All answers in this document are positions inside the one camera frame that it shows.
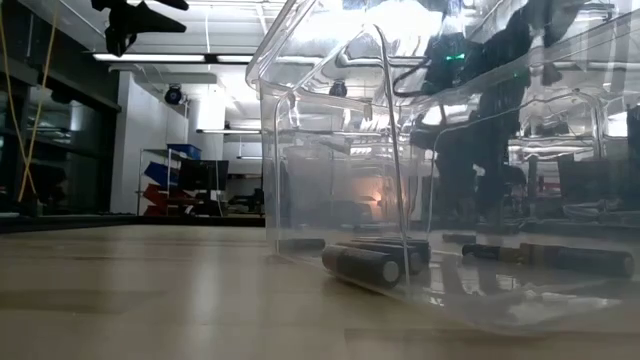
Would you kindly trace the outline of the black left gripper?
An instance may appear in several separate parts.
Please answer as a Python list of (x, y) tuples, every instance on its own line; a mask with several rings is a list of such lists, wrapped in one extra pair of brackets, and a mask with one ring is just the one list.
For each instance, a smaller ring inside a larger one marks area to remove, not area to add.
[[(188, 10), (186, 0), (155, 0), (178, 10)], [(92, 8), (98, 12), (109, 10), (104, 34), (107, 51), (122, 56), (135, 42), (138, 33), (184, 33), (187, 27), (159, 12), (152, 10), (145, 1), (134, 6), (126, 0), (91, 0)]]

